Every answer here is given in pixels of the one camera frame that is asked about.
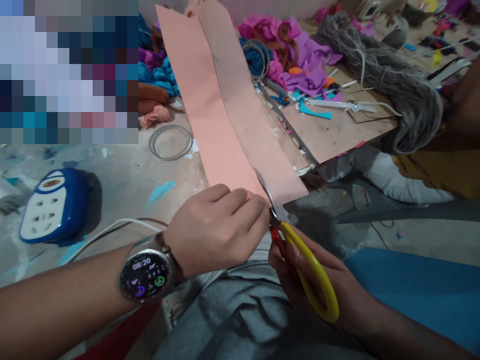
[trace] hand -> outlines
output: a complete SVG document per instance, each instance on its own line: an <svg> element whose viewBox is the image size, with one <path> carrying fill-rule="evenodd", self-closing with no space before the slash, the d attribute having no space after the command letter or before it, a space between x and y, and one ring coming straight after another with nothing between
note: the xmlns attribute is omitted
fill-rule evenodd
<svg viewBox="0 0 480 360"><path fill-rule="evenodd" d="M269 226L259 195L218 184L189 198L163 232L186 278L237 266L257 248Z"/></svg>
<svg viewBox="0 0 480 360"><path fill-rule="evenodd" d="M335 324L357 336L366 336L378 332L380 322L376 318L376 314L381 304L359 284L341 260L294 226L291 225L291 228L315 255L330 279L340 310L340 315ZM317 277L307 260L295 245L287 244L286 252L292 265L313 283L317 293L320 295L318 298L325 306L325 300ZM293 307L308 309L313 312L314 309L305 295L302 284L290 276L287 263L282 259L280 249L274 242L272 242L270 247L268 263L276 270L281 287Z"/></svg>

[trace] yellow shirt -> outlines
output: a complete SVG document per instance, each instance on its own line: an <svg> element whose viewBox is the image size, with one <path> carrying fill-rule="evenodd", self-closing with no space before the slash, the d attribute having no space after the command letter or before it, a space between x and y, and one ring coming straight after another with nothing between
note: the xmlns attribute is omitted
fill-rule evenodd
<svg viewBox="0 0 480 360"><path fill-rule="evenodd" d="M443 132L410 155L392 155L406 178L472 199L480 197L480 139Z"/></svg>

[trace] yellow scissors handle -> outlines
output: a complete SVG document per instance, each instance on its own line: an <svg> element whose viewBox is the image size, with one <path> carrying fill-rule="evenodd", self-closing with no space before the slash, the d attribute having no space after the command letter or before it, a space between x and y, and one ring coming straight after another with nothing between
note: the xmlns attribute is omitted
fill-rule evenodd
<svg viewBox="0 0 480 360"><path fill-rule="evenodd" d="M313 273L315 274L318 282L320 283L320 287L323 291L323 295L325 296L326 302L326 309L320 303L315 291L312 289L311 284L309 281L303 276L303 274L297 270L298 277L300 278L301 284L303 286L303 290L305 291L306 297L310 302L311 306L315 310L315 312L320 315L320 317L329 323L334 323L339 318L339 303L337 301L337 297L335 295L334 288L330 283L329 277L325 273L324 268L319 263L315 255L309 249L307 245L302 241L302 239L294 232L292 227L287 222L282 222L279 226L279 229L283 233L286 241L289 244L293 244L297 247L298 250L303 254L305 259L311 266Z"/></svg>

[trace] watch screen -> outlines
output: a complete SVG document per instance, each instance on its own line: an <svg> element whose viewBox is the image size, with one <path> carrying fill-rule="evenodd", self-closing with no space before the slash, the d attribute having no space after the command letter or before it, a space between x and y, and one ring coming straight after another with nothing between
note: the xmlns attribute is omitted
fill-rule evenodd
<svg viewBox="0 0 480 360"><path fill-rule="evenodd" d="M123 267L120 284L131 298L146 300L161 292L168 283L167 261L156 253L140 253Z"/></svg>

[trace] left hand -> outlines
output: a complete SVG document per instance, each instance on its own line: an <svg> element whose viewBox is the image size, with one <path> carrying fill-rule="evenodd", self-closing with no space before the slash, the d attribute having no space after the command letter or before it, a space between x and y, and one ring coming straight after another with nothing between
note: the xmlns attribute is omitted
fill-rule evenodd
<svg viewBox="0 0 480 360"><path fill-rule="evenodd" d="M339 258L325 250L295 226L290 226L315 255L335 290L340 309L340 315L335 325L357 336L368 336L377 333L383 324L383 319L379 316L379 309L383 305L359 284ZM286 252L292 265L313 284L313 288L317 290L319 295L320 302L325 306L322 289L307 259L295 245L287 244ZM295 281L289 274L287 263L282 259L280 249L275 242L271 243L268 263L276 270L281 287L293 307L314 312L305 295L302 284L299 280Z"/></svg>

